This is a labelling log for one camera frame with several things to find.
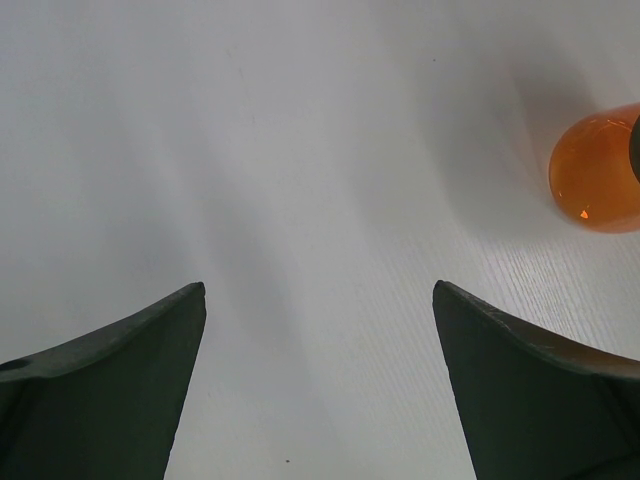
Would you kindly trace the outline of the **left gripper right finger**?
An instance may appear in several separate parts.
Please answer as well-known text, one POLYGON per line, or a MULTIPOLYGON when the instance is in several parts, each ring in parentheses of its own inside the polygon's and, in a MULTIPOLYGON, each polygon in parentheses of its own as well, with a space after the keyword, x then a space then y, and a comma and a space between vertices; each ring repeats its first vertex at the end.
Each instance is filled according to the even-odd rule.
POLYGON ((639 363, 438 281, 435 324, 479 479, 636 479, 639 363))

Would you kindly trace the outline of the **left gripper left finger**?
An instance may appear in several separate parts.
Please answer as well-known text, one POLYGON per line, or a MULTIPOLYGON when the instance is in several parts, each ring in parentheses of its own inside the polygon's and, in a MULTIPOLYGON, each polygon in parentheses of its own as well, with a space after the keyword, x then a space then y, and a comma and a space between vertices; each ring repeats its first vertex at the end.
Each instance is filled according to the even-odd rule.
POLYGON ((2 363, 2 478, 163 478, 205 322, 205 286, 191 283, 2 363))

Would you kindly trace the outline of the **orange glass carafe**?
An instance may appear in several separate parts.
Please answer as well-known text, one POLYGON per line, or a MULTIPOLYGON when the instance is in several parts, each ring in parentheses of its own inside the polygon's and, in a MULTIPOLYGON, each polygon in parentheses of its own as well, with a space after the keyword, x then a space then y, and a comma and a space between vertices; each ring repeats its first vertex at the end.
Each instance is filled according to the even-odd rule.
POLYGON ((556 143, 549 161, 549 187, 572 222, 600 233, 639 229, 639 181, 629 160, 629 138, 639 117, 637 103, 584 117, 556 143))

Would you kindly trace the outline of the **wooden dripper ring holder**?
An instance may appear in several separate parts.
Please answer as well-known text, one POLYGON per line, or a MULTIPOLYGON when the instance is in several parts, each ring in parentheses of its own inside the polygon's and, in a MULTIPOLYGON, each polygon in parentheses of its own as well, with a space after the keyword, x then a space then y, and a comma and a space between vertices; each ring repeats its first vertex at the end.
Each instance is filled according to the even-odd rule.
POLYGON ((632 127, 629 138, 629 160, 637 181, 640 181, 640 117, 632 127))

